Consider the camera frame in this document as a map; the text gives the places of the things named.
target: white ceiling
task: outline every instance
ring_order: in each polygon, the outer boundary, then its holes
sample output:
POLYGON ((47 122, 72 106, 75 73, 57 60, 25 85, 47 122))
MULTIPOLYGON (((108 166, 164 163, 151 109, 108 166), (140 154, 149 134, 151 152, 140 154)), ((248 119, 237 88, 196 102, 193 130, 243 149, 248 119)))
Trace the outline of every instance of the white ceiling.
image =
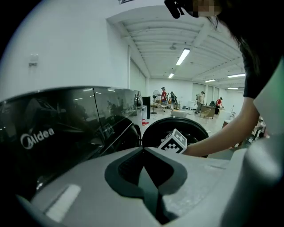
POLYGON ((175 73, 172 79, 200 83, 215 79, 209 84, 221 88, 244 87, 244 78, 227 78, 244 72, 244 65, 237 44, 221 24, 216 31, 205 18, 184 15, 174 19, 164 7, 155 15, 152 11, 141 12, 141 17, 136 15, 116 26, 132 44, 132 52, 140 54, 139 59, 151 78, 168 78, 175 73), (182 65, 176 66, 184 48, 191 52, 182 65))

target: white cube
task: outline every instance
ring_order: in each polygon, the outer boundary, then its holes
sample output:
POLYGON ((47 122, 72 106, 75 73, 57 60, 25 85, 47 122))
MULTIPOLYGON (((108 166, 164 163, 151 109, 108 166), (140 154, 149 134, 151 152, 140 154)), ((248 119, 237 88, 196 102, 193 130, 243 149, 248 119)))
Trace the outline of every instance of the white cube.
POLYGON ((187 138, 174 129, 159 146, 159 149, 171 153, 183 153, 187 148, 187 138))

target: standing fan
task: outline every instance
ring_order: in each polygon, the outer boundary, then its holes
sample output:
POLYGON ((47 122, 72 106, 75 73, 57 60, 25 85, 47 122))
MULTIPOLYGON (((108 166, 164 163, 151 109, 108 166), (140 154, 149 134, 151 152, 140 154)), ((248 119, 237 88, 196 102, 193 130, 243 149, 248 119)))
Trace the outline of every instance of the standing fan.
POLYGON ((157 112, 155 112, 155 98, 157 98, 158 96, 161 96, 160 92, 158 90, 155 90, 153 92, 153 99, 154 99, 154 103, 153 103, 153 112, 151 112, 151 114, 156 114, 157 112))

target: midea logo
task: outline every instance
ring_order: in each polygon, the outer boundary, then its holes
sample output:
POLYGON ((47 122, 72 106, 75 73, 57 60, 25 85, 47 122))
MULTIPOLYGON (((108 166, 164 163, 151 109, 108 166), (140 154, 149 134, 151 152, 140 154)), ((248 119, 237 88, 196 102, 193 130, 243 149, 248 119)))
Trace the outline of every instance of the midea logo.
POLYGON ((53 129, 49 129, 48 131, 43 132, 40 131, 37 135, 33 134, 33 136, 29 134, 23 134, 21 136, 21 144, 25 149, 30 150, 32 149, 34 144, 37 144, 52 135, 54 135, 53 129))

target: washing machine door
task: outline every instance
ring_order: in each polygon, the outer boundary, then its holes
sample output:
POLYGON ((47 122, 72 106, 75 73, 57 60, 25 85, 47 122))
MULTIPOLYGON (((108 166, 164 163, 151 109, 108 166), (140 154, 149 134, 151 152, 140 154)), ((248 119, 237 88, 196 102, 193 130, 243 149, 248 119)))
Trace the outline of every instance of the washing machine door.
POLYGON ((206 130, 197 122, 187 118, 169 117, 151 124, 142 137, 144 147, 158 147, 164 138, 177 129, 192 144, 208 138, 206 130))

